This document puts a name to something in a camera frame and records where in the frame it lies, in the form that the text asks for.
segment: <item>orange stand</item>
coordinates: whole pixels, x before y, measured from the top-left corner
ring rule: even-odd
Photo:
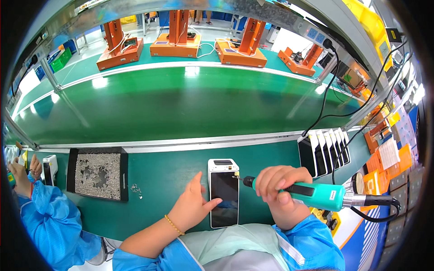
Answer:
[[[142,38],[130,38],[123,41],[124,34],[119,19],[105,23],[104,29],[108,46],[96,62],[98,70],[103,71],[139,60],[143,49]]]
[[[161,34],[151,44],[151,56],[181,56],[197,57],[201,44],[201,36],[196,33],[194,38],[188,38],[189,10],[171,10],[169,15],[169,34]]]
[[[215,48],[222,64],[263,68],[267,59],[257,49],[265,22],[249,18],[239,48],[228,39],[217,40]]]
[[[287,47],[285,51],[280,50],[277,56],[293,73],[313,76],[315,74],[315,70],[312,67],[321,55],[322,51],[323,48],[314,44],[301,63],[297,63],[291,58],[293,51],[289,47]]]

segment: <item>jacket zipper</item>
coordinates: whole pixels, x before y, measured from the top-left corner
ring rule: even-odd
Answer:
[[[188,247],[184,244],[184,242],[177,237],[177,239],[181,242],[181,244],[185,247],[185,249],[187,249],[188,253],[190,253],[190,255],[193,257],[193,259],[196,261],[196,263],[198,264],[198,266],[201,268],[202,271],[205,271],[205,268],[199,263],[199,261],[196,259],[196,257],[191,253],[191,251],[188,249]]]

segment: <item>orange machine base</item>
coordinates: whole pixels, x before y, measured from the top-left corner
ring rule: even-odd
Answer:
[[[115,56],[108,53],[108,48],[105,49],[104,53],[102,53],[102,55],[96,62],[98,70],[104,71],[108,68],[113,68],[122,64],[138,61],[141,55],[141,51],[143,49],[143,38],[137,39],[137,44],[137,47],[127,49],[123,54],[119,52]]]
[[[259,49],[256,49],[256,54],[254,56],[248,57],[240,55],[237,52],[230,52],[230,50],[237,50],[237,48],[230,47],[225,41],[216,41],[215,44],[218,57],[222,64],[263,68],[267,63],[267,59]]]
[[[313,76],[315,74],[315,70],[313,68],[308,68],[303,66],[297,62],[295,62],[292,58],[287,56],[284,51],[280,50],[277,56],[285,63],[285,65],[296,74]]]
[[[181,43],[180,46],[176,46],[173,43],[169,43],[167,39],[168,34],[161,34],[157,40],[151,44],[149,50],[151,56],[180,56],[180,57],[197,57],[197,51],[201,44],[202,36],[196,34],[194,40],[187,40],[187,43]]]

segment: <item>gold bracelet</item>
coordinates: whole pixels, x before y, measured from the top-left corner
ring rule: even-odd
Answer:
[[[164,217],[167,219],[167,221],[169,221],[170,225],[172,225],[172,227],[180,234],[180,235],[185,235],[185,233],[181,232],[180,230],[178,230],[178,228],[173,225],[172,221],[170,221],[169,217],[167,215],[164,215]]]

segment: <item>forearm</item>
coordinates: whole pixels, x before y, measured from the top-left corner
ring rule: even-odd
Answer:
[[[128,237],[119,248],[131,254],[154,259],[178,236],[179,233],[169,221],[162,218],[146,229]]]
[[[295,203],[295,205],[294,211],[286,216],[275,215],[271,212],[274,222],[281,230],[291,230],[310,215],[310,210],[306,205],[298,203]]]

